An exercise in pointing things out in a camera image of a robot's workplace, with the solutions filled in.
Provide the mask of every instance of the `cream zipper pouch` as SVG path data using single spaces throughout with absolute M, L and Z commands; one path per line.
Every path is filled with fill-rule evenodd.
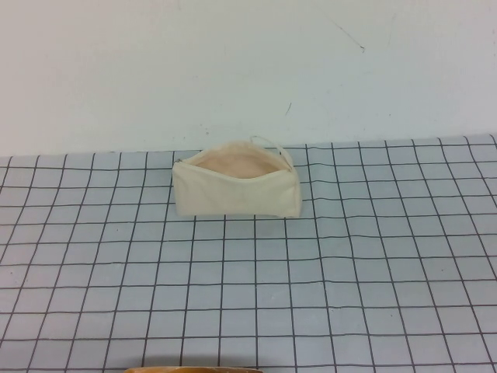
M 172 167 L 180 215 L 264 214 L 296 218 L 301 187 L 292 158 L 248 141 L 204 150 Z

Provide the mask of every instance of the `table surface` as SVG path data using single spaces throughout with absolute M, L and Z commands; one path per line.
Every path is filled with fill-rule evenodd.
M 495 372 L 494 137 L 289 152 L 292 219 L 179 217 L 195 152 L 0 159 L 0 371 Z

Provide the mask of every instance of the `grid paper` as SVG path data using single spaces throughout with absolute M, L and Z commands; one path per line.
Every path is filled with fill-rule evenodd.
M 496 372 L 491 135 L 289 148 L 300 218 L 181 218 L 194 152 L 0 159 L 0 371 Z

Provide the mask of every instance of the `strap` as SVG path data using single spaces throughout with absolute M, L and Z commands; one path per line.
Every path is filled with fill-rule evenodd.
M 280 152 L 281 156 L 288 163 L 288 165 L 291 168 L 294 167 L 294 161 L 292 160 L 292 157 L 290 156 L 290 153 L 287 152 L 285 149 L 283 149 L 283 147 L 281 145 L 278 145 L 278 144 L 272 142 L 271 140 L 268 140 L 267 138 L 262 138 L 260 136 L 251 136 L 250 137 L 250 142 L 254 144 L 254 140 L 255 139 L 259 139 L 259 140 L 265 141 L 266 143 L 272 145 L 274 148 L 276 148 L 278 150 L 278 152 Z

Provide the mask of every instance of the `white wall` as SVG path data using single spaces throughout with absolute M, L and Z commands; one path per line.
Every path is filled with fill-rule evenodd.
M 0 0 L 0 154 L 495 131 L 496 29 L 496 0 Z

